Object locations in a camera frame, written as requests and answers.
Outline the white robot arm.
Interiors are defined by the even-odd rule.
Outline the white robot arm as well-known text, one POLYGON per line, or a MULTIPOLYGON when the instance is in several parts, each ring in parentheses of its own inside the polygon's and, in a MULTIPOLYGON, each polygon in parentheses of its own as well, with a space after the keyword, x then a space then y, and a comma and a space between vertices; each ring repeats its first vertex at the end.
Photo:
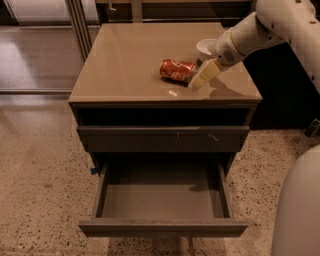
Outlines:
MULTIPOLYGON (((310 0, 257 0, 255 11, 217 41, 192 77, 198 89, 251 53, 289 44, 314 87, 320 90, 320 22, 310 0)), ((271 256, 320 256, 320 145, 292 165, 281 188, 271 256)))

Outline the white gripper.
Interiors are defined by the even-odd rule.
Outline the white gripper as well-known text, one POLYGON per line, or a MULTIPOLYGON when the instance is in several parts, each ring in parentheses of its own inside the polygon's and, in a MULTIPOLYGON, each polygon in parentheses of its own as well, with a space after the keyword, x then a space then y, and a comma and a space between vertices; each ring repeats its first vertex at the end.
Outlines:
POLYGON ((221 66, 231 67, 243 61, 248 55, 244 46, 245 39, 246 34, 235 29, 229 29, 220 35, 211 46, 211 55, 215 59, 202 63, 188 87, 199 89, 221 73, 221 66))

